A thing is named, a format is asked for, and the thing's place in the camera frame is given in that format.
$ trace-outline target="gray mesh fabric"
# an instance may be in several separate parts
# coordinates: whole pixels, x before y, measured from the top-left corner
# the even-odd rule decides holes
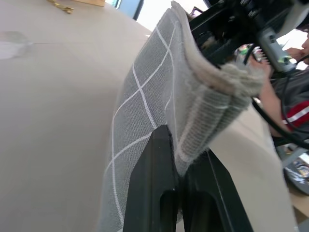
[[[130,174],[154,129],[167,124],[180,175],[250,103],[259,72],[216,69],[200,54],[185,11],[172,3],[141,50],[118,97],[103,179],[98,232],[121,231]]]

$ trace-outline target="red stripe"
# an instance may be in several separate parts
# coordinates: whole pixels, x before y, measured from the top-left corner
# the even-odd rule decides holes
[[[297,104],[296,106],[294,106],[287,114],[286,114],[286,118],[290,118],[293,117],[294,115],[298,114],[299,112],[301,112],[303,109],[307,108],[309,106],[309,101],[303,101],[300,104]],[[309,121],[309,114],[305,114],[303,116],[301,116],[299,119],[297,119],[294,122],[291,122],[294,126],[296,127],[300,127],[302,124],[306,123]],[[293,130],[292,127],[290,127],[288,124],[286,124],[286,126],[290,129]]]

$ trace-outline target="table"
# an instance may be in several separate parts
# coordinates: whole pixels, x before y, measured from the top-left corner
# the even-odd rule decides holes
[[[90,232],[118,89],[150,31],[112,6],[0,0],[0,31],[34,44],[0,60],[0,231]]]

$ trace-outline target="folded cloth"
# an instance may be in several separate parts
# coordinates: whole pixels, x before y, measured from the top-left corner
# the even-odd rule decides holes
[[[208,149],[256,96],[263,73],[237,62],[221,69],[200,53],[183,8],[172,2],[127,75],[112,119],[98,232],[122,230],[131,172],[154,129],[167,124],[177,171]]]

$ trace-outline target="beige table surface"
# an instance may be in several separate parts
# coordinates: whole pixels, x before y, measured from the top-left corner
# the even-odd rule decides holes
[[[150,32],[106,4],[0,0],[0,31],[34,43],[0,60],[0,231],[90,232],[116,93]],[[292,232],[281,166],[252,108],[211,148],[256,232]]]

